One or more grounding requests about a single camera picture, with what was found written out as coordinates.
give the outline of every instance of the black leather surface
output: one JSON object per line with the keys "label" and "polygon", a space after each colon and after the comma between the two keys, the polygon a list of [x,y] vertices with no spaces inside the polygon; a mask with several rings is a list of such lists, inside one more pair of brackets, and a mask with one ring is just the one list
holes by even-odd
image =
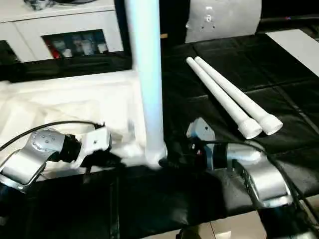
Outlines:
{"label": "black leather surface", "polygon": [[[317,194],[319,81],[265,35],[212,40],[163,50],[165,138],[184,135],[191,121],[203,117],[215,130],[217,139],[244,139],[230,116],[186,64],[186,57],[196,55],[284,122],[284,127],[275,135],[261,134],[256,140],[280,161],[302,191],[307,195]],[[129,59],[118,57],[99,58],[99,63],[94,58],[82,60],[82,63],[69,60],[76,66],[59,61],[55,72],[50,61],[31,64],[32,67],[25,64],[23,69],[20,65],[19,76],[11,79],[25,81],[99,73],[105,69],[112,71],[112,67],[124,69],[130,64]],[[4,73],[2,78],[9,79],[9,75]],[[114,215],[118,209],[120,236],[142,238],[253,209],[238,176],[225,170],[213,175],[198,175],[134,167],[124,169],[118,176],[118,205],[113,198],[117,194],[109,187],[117,185],[114,183],[117,180],[109,171],[92,174],[92,181],[86,184],[82,176],[37,183],[27,203],[18,207],[10,225],[12,228],[19,225],[23,231],[19,238],[40,235],[41,238],[107,238],[110,231],[118,229],[113,223],[117,221]],[[79,210],[69,209],[77,200]]]}

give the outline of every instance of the white cabinet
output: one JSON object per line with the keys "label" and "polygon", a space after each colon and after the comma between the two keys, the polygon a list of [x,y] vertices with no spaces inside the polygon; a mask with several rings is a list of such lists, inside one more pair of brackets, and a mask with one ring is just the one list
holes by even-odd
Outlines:
{"label": "white cabinet", "polygon": [[40,11],[22,0],[5,1],[0,8],[0,51],[1,41],[21,62],[123,50],[113,0]]}
{"label": "white cabinet", "polygon": [[[61,51],[68,49],[68,56],[73,55],[74,52],[71,52],[71,47],[67,47],[65,43],[63,43],[63,39],[67,37],[66,34],[70,35],[69,42],[73,45],[74,48],[76,48],[76,43],[74,44],[74,41],[76,41],[76,39],[72,39],[72,36],[78,33],[77,38],[80,38],[80,41],[85,41],[85,39],[81,39],[81,35],[92,34],[90,33],[90,31],[92,30],[102,31],[102,36],[104,37],[102,42],[104,42],[106,50],[110,52],[123,50],[115,11],[91,12],[66,16],[30,19],[18,21],[15,24],[19,32],[28,43],[28,46],[34,53],[37,60],[46,60],[53,58],[52,52],[50,52],[48,47],[49,44],[52,44],[52,41],[53,45],[55,42],[57,42],[56,44],[62,45]],[[98,42],[96,42],[93,46],[83,45],[83,54],[90,55],[90,52],[92,51],[91,48],[95,47],[96,50],[98,50],[97,46]],[[55,50],[57,50],[58,48],[56,45],[54,45],[53,47]]]}
{"label": "white cabinet", "polygon": [[0,42],[2,44],[8,44],[20,62],[36,60],[14,23],[0,23]]}

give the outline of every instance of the white plastic rod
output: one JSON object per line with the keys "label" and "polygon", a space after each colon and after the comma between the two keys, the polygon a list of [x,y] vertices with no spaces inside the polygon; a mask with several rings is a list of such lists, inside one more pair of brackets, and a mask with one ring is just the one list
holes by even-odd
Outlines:
{"label": "white plastic rod", "polygon": [[262,131],[260,125],[252,118],[250,118],[227,94],[219,85],[214,82],[211,77],[194,61],[193,58],[188,57],[186,62],[199,76],[204,85],[210,90],[214,97],[225,108],[229,115],[238,125],[238,130],[246,139],[256,137]]}
{"label": "white plastic rod", "polygon": [[266,135],[274,134],[281,129],[283,123],[277,117],[266,112],[199,56],[195,57],[195,61],[237,104],[259,123]]}
{"label": "white plastic rod", "polygon": [[145,156],[148,166],[159,167],[166,157],[160,65],[159,0],[126,0],[133,70],[137,71],[142,92],[146,127]]}

